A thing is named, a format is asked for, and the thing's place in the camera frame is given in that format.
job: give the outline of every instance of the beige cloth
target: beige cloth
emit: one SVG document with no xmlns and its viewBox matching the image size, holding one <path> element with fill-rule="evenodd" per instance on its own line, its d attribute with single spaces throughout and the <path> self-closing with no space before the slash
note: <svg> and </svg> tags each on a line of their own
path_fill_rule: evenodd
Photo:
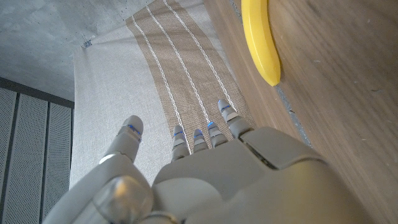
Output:
<svg viewBox="0 0 398 224">
<path fill-rule="evenodd" d="M 209 121 L 232 138 L 218 99 L 229 96 L 254 126 L 202 1 L 157 0 L 126 24 L 75 52 L 71 186 L 97 165 L 132 114 L 144 122 L 134 163 L 150 183 L 170 162 L 175 125 L 183 124 L 191 147 L 196 128 L 208 140 Z"/>
</svg>

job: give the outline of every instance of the yellow object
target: yellow object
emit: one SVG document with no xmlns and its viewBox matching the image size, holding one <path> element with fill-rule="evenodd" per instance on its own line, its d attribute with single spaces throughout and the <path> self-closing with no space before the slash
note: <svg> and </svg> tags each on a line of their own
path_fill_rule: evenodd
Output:
<svg viewBox="0 0 398 224">
<path fill-rule="evenodd" d="M 244 35 L 254 64 L 271 86 L 280 81 L 280 63 L 268 22 L 267 0 L 242 0 Z"/>
</svg>

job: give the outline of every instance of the concrete wall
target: concrete wall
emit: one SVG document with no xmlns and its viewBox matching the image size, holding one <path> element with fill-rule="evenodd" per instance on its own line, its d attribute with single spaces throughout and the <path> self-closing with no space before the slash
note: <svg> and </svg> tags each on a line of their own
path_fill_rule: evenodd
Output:
<svg viewBox="0 0 398 224">
<path fill-rule="evenodd" d="M 0 1 L 0 77 L 74 100 L 73 51 L 151 0 Z"/>
</svg>

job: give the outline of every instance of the gray wall panel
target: gray wall panel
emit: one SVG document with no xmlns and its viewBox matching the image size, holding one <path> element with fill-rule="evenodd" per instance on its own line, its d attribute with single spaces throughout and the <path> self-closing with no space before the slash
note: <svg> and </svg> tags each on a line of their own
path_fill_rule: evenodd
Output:
<svg viewBox="0 0 398 224">
<path fill-rule="evenodd" d="M 21 95 L 2 216 L 3 223 L 38 223 L 47 102 Z"/>
<path fill-rule="evenodd" d="M 71 109 L 50 104 L 43 219 L 69 189 Z"/>
<path fill-rule="evenodd" d="M 6 169 L 16 97 L 16 92 L 0 88 L 0 192 L 2 191 L 4 171 Z"/>
</svg>

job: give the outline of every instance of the robotic hand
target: robotic hand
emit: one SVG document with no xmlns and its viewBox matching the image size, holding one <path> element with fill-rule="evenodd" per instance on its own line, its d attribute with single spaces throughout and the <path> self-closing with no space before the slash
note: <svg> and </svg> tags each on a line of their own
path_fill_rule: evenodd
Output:
<svg viewBox="0 0 398 224">
<path fill-rule="evenodd" d="M 172 162 L 152 188 L 134 166 L 143 131 L 128 118 L 108 151 L 44 223 L 372 223 L 333 169 L 308 146 L 272 128 L 253 130 L 225 100 L 234 140 L 213 122 L 211 146 L 193 133 L 190 155 L 174 128 Z"/>
</svg>

